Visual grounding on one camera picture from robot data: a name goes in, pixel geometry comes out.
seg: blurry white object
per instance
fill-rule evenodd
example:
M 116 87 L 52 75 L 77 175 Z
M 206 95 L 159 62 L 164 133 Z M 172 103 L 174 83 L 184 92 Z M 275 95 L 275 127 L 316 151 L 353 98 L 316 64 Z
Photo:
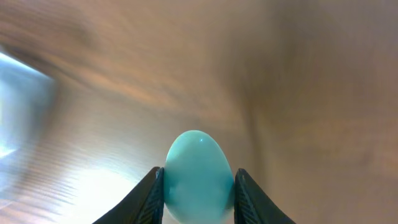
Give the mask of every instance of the blurry white object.
M 51 78 L 0 52 L 0 208 L 25 173 L 53 93 Z

